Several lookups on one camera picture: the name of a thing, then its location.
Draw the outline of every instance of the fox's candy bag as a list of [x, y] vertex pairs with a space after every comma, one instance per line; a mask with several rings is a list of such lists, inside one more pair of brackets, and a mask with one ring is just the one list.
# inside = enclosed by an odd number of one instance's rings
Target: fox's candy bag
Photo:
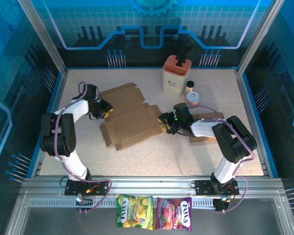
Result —
[[117, 226], [152, 230], [153, 198], [120, 194], [117, 197]]
[[192, 198], [162, 199], [158, 198], [156, 212], [156, 229], [192, 230]]

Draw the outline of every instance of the white work surface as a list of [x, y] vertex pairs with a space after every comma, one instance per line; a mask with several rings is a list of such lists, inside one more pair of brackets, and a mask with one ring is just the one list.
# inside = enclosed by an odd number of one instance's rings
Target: white work surface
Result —
[[[189, 80], [195, 82], [194, 91], [200, 95], [199, 104], [223, 112], [225, 118], [238, 116], [250, 129], [241, 94], [233, 70], [192, 69]], [[59, 108], [78, 95], [80, 81], [98, 86], [100, 91], [134, 82], [141, 89], [145, 102], [156, 104], [162, 112], [185, 99], [172, 98], [162, 92], [162, 69], [70, 70]], [[209, 113], [198, 108], [192, 114]], [[222, 154], [216, 141], [190, 143], [188, 137], [162, 133], [127, 149], [107, 148], [99, 126], [103, 120], [81, 117], [75, 124], [76, 151], [92, 175], [105, 176], [165, 176], [210, 175], [218, 167]], [[263, 175], [257, 152], [256, 160], [245, 163], [238, 175]], [[66, 175], [62, 165], [45, 155], [40, 175]]]

